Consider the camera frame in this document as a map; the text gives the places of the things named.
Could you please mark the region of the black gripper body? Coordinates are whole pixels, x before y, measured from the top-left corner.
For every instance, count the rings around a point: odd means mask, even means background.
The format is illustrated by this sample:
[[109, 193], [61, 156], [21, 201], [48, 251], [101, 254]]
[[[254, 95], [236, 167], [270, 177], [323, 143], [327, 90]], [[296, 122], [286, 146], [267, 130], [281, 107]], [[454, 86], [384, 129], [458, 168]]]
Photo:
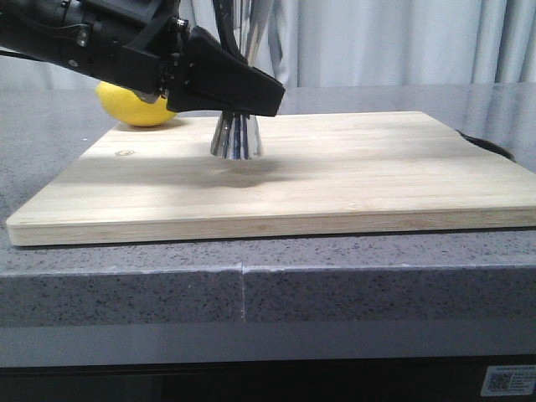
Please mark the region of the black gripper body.
[[179, 1], [81, 1], [95, 76], [152, 104], [165, 95], [188, 35]]

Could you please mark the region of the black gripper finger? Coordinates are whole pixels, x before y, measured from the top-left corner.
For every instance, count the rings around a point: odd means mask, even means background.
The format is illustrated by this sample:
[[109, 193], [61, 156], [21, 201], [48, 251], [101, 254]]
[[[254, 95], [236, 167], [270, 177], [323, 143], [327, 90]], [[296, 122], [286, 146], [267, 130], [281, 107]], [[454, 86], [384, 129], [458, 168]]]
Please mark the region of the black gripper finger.
[[282, 83], [234, 57], [204, 28], [194, 27], [171, 61], [166, 94], [170, 111], [275, 116], [280, 108]]
[[214, 17], [222, 48], [244, 64], [249, 64], [240, 49], [242, 1], [213, 0]]

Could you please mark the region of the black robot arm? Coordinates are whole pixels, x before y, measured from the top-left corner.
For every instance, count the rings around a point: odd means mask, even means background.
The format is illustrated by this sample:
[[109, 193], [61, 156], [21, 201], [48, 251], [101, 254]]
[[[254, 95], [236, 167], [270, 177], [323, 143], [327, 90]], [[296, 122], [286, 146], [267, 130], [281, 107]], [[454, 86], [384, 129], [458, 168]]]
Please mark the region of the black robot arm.
[[238, 54], [228, 2], [218, 16], [222, 42], [180, 18], [177, 1], [3, 1], [1, 45], [145, 102], [165, 97], [172, 112], [275, 116], [283, 85]]

